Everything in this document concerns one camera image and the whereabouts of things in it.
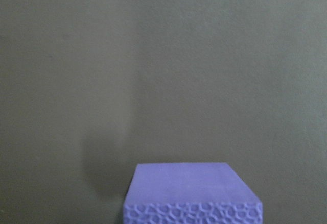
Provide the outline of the purple foam block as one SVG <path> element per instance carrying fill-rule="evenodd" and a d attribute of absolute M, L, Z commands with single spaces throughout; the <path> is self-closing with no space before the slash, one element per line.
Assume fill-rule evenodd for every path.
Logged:
<path fill-rule="evenodd" d="M 263 223 L 263 204 L 227 163 L 138 164 L 124 223 Z"/>

